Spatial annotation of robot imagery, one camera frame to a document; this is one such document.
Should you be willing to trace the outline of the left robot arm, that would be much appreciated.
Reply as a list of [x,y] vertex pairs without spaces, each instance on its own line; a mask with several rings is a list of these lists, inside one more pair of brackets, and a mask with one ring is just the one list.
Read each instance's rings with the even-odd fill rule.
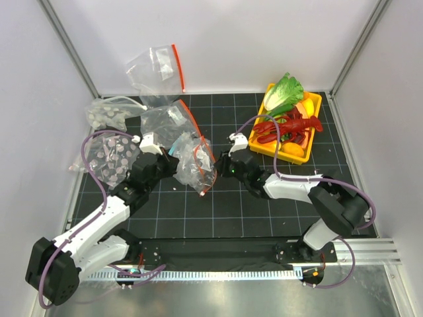
[[91,214],[54,239],[42,237],[34,243],[25,280],[38,291],[42,308],[65,303],[80,280],[104,266],[120,260],[133,264],[139,259],[138,239],[134,235],[121,230],[105,241],[101,239],[140,210],[152,189],[162,179],[176,174],[179,162],[168,152],[141,154]]

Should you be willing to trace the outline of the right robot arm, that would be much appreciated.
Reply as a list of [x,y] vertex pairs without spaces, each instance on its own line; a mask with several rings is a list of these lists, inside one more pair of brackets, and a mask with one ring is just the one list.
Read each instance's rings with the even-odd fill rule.
[[347,237],[368,210],[375,217],[375,206],[357,187],[332,174],[298,176],[262,169],[246,150],[224,151],[214,164],[217,175],[236,178],[247,191],[262,199],[290,199],[312,205],[320,219],[312,224],[291,249],[304,262],[312,262],[335,238]]

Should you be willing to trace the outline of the toy green lettuce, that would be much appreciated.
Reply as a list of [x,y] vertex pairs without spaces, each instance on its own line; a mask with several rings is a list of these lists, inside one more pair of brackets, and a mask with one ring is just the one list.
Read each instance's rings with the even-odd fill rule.
[[271,111],[278,106],[292,105],[303,99],[302,84],[288,72],[264,96],[264,108]]

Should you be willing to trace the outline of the toy green pepper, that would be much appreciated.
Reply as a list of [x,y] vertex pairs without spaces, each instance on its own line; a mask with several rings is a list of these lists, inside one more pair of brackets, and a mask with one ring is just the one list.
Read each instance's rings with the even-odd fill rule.
[[270,121],[270,117],[274,118],[276,121],[278,121],[279,117],[282,117],[286,112],[289,112],[293,110],[295,106],[293,104],[281,104],[274,109],[268,111],[266,115],[268,117],[265,117],[265,121]]

